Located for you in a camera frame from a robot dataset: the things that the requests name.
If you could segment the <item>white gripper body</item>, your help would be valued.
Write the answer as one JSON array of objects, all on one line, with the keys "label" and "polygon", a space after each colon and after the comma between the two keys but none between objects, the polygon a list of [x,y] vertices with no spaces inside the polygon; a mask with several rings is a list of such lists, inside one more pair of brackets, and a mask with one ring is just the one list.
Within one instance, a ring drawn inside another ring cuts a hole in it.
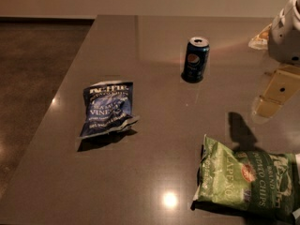
[{"label": "white gripper body", "polygon": [[300,0],[289,0],[272,21],[268,52],[279,63],[300,65]]}]

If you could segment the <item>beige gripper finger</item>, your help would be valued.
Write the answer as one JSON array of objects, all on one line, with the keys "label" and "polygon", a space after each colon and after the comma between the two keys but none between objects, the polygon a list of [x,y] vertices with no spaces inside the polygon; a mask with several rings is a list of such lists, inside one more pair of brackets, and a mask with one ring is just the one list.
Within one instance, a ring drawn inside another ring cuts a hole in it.
[{"label": "beige gripper finger", "polygon": [[263,118],[273,117],[300,90],[300,67],[283,65],[272,74],[266,89],[259,95],[254,113]]}]

